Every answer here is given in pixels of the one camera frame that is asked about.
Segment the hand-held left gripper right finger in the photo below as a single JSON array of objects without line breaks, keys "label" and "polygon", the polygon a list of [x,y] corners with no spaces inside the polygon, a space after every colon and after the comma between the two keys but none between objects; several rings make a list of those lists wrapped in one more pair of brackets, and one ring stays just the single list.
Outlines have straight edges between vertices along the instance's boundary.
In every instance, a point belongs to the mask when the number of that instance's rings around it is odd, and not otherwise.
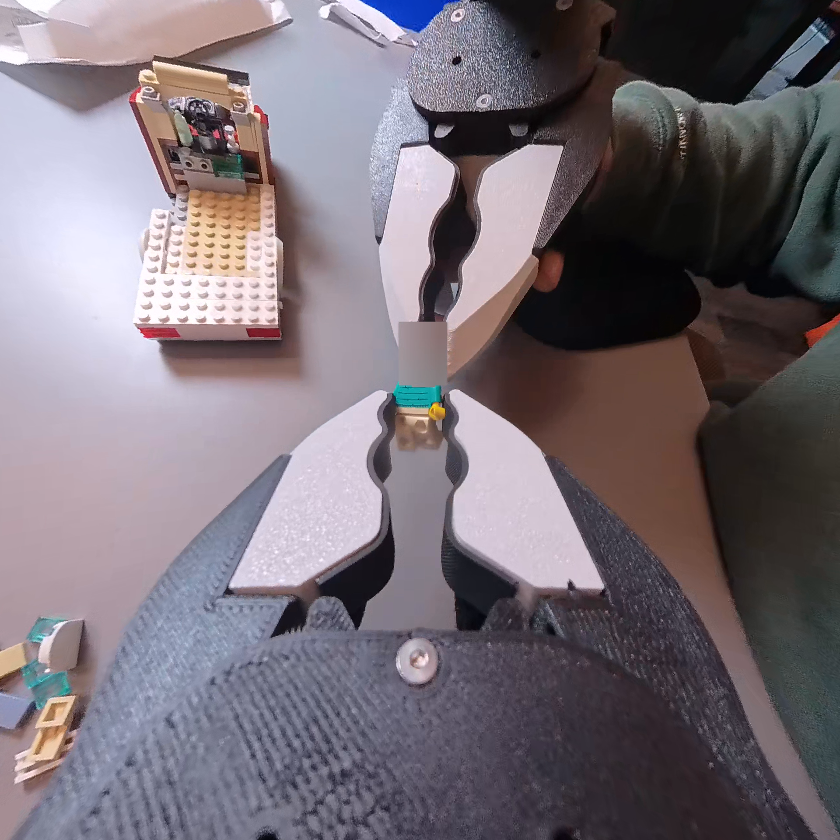
[{"label": "hand-held left gripper right finger", "polygon": [[542,450],[464,392],[448,394],[461,456],[447,524],[454,546],[516,588],[520,602],[604,583]]}]

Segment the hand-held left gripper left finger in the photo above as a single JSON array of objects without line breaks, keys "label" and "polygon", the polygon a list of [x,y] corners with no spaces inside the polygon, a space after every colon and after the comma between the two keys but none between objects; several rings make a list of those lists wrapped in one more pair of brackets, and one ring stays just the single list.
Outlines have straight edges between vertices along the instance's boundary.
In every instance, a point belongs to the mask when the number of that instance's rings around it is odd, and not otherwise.
[{"label": "hand-held left gripper left finger", "polygon": [[320,580],[382,540],[391,400],[373,392],[292,450],[229,582],[232,593],[314,599]]}]

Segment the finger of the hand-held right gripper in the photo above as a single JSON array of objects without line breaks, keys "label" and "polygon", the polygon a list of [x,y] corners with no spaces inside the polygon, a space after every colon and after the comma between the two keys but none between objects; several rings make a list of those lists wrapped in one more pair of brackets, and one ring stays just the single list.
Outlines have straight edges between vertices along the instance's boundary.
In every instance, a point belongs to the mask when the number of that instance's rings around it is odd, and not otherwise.
[{"label": "finger of the hand-held right gripper", "polygon": [[458,180],[455,164],[430,145],[400,150],[380,242],[381,278],[391,323],[422,317],[424,283],[434,267],[434,231]]},{"label": "finger of the hand-held right gripper", "polygon": [[448,375],[496,338],[533,283],[535,240],[563,149],[529,144],[481,173],[476,238],[458,268],[458,296],[448,313]]}]

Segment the person's right hand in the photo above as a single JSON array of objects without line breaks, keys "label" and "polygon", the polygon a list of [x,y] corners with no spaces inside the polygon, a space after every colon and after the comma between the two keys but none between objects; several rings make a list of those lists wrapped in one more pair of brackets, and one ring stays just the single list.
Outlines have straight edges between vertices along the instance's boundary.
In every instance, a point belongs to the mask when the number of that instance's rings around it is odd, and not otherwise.
[{"label": "person's right hand", "polygon": [[532,288],[540,293],[552,292],[560,282],[564,271],[564,255],[547,248],[539,258],[539,267]]}]

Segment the black mesh cushion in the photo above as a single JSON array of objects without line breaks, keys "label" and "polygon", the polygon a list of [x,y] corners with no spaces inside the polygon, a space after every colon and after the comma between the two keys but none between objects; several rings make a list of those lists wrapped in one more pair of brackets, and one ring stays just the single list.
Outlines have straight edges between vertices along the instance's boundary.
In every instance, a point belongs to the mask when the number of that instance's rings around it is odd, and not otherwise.
[{"label": "black mesh cushion", "polygon": [[679,264],[617,243],[567,250],[551,292],[531,290],[513,321],[562,350],[601,350],[677,335],[701,309],[699,291]]}]

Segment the torn white paper piece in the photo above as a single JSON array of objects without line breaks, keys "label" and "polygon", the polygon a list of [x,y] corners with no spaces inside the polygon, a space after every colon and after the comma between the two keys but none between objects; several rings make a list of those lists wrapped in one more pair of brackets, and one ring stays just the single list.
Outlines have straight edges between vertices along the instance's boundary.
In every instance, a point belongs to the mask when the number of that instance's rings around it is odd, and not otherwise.
[{"label": "torn white paper piece", "polygon": [[318,13],[322,19],[350,28],[379,46],[389,43],[411,48],[417,46],[417,40],[408,30],[362,1],[324,2]]}]

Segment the white tan lego house model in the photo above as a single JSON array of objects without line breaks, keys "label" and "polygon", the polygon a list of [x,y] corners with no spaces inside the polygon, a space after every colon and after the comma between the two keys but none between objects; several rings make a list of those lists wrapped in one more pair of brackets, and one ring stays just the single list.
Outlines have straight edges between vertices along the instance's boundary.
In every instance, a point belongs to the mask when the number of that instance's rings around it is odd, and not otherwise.
[{"label": "white tan lego house model", "polygon": [[133,325],[157,341],[280,341],[269,120],[243,71],[155,57],[129,103],[169,205],[141,239]]}]

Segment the person's torso green sweatshirt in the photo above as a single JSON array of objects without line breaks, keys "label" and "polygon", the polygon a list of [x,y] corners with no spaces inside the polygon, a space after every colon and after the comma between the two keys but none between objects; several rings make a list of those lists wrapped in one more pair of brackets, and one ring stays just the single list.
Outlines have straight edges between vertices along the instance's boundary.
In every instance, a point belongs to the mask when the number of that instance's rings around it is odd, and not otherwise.
[{"label": "person's torso green sweatshirt", "polygon": [[738,402],[713,407],[700,451],[764,684],[838,827],[838,326]]}]

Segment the pile of small lego pieces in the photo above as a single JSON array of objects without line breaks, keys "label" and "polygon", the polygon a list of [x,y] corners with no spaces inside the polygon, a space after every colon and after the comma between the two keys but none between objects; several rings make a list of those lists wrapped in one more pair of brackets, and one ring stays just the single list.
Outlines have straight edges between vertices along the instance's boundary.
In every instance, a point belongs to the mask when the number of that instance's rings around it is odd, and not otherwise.
[{"label": "pile of small lego pieces", "polygon": [[14,784],[24,786],[57,770],[77,740],[79,697],[70,672],[80,659],[85,621],[41,616],[24,640],[2,647],[1,680],[20,679],[23,688],[1,692],[1,728],[11,732],[34,720],[31,743],[14,756]]}]

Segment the white paper bag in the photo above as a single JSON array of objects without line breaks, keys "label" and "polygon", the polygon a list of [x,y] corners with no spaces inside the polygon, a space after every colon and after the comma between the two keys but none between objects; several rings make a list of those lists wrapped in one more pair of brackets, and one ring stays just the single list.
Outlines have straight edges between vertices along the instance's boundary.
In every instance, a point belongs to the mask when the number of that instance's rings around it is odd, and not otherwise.
[{"label": "white paper bag", "polygon": [[1,60],[127,66],[290,22],[281,1],[2,1]]}]

